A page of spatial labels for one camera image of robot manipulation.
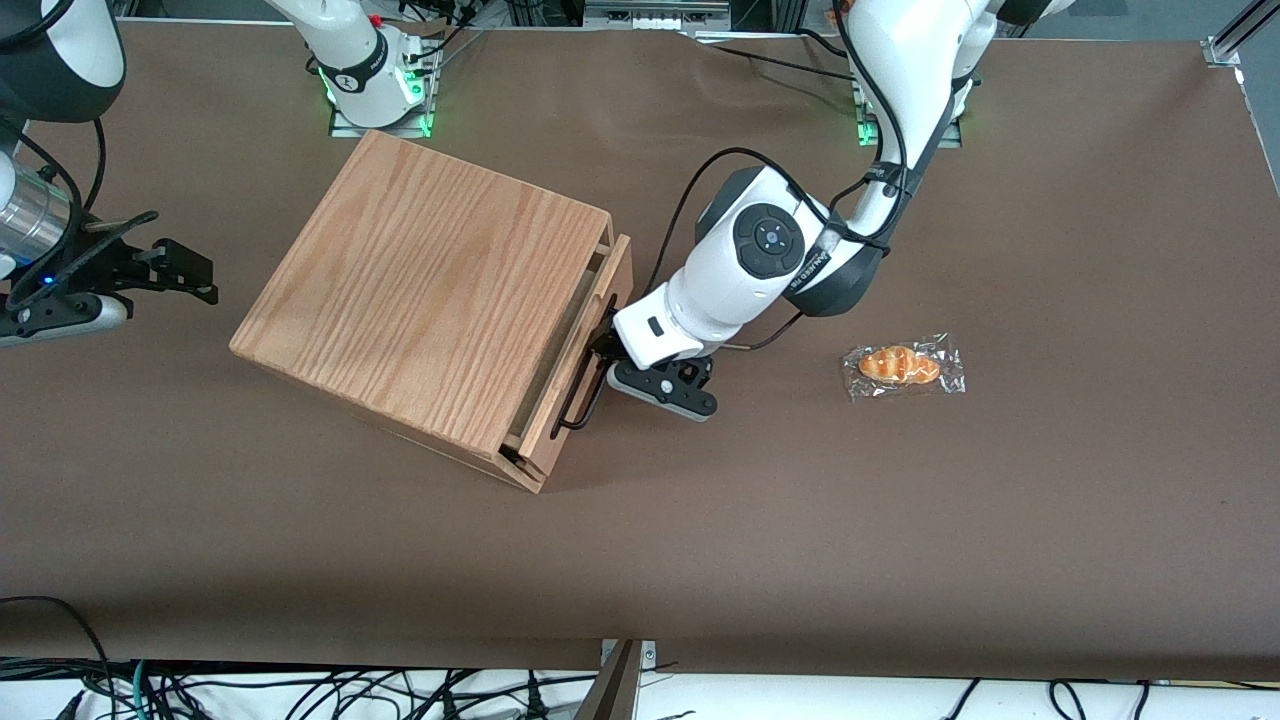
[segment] plastic wrapper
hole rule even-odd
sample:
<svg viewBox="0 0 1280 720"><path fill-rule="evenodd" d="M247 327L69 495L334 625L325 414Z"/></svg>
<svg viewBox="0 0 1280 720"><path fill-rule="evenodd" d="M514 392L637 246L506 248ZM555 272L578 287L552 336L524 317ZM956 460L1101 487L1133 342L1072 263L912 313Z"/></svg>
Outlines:
<svg viewBox="0 0 1280 720"><path fill-rule="evenodd" d="M964 392L964 365L951 333L854 348L845 355L844 374L845 388L855 401Z"/></svg>

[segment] wooden drawer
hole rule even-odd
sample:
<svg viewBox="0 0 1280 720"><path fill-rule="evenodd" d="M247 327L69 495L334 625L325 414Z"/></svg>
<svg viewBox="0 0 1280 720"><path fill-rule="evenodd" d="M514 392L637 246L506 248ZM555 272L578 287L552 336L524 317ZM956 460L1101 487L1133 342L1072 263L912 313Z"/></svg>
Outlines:
<svg viewBox="0 0 1280 720"><path fill-rule="evenodd" d="M595 377L599 359L588 357L586 345L604 319L611 306L621 307L631 296L634 277L631 269L631 238L622 234L611 245L600 243L591 255L588 272L582 274L579 292L562 319L563 342L553 343L544 356L545 380L530 386L527 396L527 415L517 415L512 434L507 437L503 455L518 457L516 466L535 478L545 479L559 457L564 438L571 433L556 432L562 410L566 418L581 416L584 406L590 400L590 383L581 382L572 388L579 365L585 360L588 366L584 378ZM570 398L571 389L576 389Z"/></svg>
<svg viewBox="0 0 1280 720"><path fill-rule="evenodd" d="M572 434L561 409L590 389L568 397L589 337L632 282L604 210L371 132L230 348L538 492Z"/></svg>

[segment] black metal handle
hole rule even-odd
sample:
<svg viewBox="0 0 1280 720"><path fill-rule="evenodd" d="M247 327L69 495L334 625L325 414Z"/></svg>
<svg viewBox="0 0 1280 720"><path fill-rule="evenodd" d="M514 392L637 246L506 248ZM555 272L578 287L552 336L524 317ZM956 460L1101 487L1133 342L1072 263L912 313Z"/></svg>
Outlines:
<svg viewBox="0 0 1280 720"><path fill-rule="evenodd" d="M600 325L608 325L611 318L617 311L618 293L609 296L608 305L604 306L604 315L600 319ZM573 406L573 398L577 397L577 388L582 386L582 378L586 377L586 369L591 365L591 357L595 356L595 351L588 345L586 350L582 351L582 360L577 364L577 370L573 373L573 382L568 386L568 393L564 396L564 404L561 405L559 414L556 416L556 425L552 427L552 439L559 436L561 428L568 430L581 430L590 421L591 414L595 413L595 406L600 402L600 395L604 391L604 375L609 372L609 363L605 357L600 357L600 368L595 373L595 379L591 380L590 400L586 402L586 407L582 409L582 415L577 420L568 419L568 411Z"/></svg>

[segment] croissant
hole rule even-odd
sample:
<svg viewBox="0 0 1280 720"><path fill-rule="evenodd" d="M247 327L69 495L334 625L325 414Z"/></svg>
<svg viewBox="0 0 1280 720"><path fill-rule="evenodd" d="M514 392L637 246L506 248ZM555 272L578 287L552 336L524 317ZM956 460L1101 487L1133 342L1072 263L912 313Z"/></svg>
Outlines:
<svg viewBox="0 0 1280 720"><path fill-rule="evenodd" d="M858 361L858 369L873 380L913 384L932 383L942 372L933 360L916 355L910 347L901 345L864 356Z"/></svg>

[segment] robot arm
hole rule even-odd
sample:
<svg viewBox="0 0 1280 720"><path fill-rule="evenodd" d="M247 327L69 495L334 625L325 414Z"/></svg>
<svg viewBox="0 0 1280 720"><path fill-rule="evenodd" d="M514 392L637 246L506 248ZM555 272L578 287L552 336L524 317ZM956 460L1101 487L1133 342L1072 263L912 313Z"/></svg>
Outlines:
<svg viewBox="0 0 1280 720"><path fill-rule="evenodd" d="M672 392L669 364L710 355L780 296L809 316L849 311L888 252L943 131L963 109L997 18L1029 23L1070 3L854 1L838 29L882 132L852 215L844 220L812 197L805 201L778 168L730 176L698 219L696 246L685 265L613 316L627 357L609 370L609 384L704 420L709 411L681 407L677 397L692 393L695 405L709 409L713 398L703 397L701 384ZM838 17L840 1L832 5ZM705 383L698 369L690 374ZM659 384L664 392L646 389Z"/></svg>
<svg viewBox="0 0 1280 720"><path fill-rule="evenodd" d="M375 27L358 0L268 0L306 38L333 102L348 120L381 127L422 102L408 74L430 55L417 37ZM124 83L124 51L108 0L0 3L0 113L97 120ZM111 329L132 316L124 290L177 290L218 302L212 263L172 240L150 250L123 234L148 222L102 223L74 181L0 155L0 348Z"/></svg>
<svg viewBox="0 0 1280 720"><path fill-rule="evenodd" d="M422 102L410 74L421 72L421 38L374 26L358 0L266 0L302 33L334 105L352 123L380 128Z"/></svg>

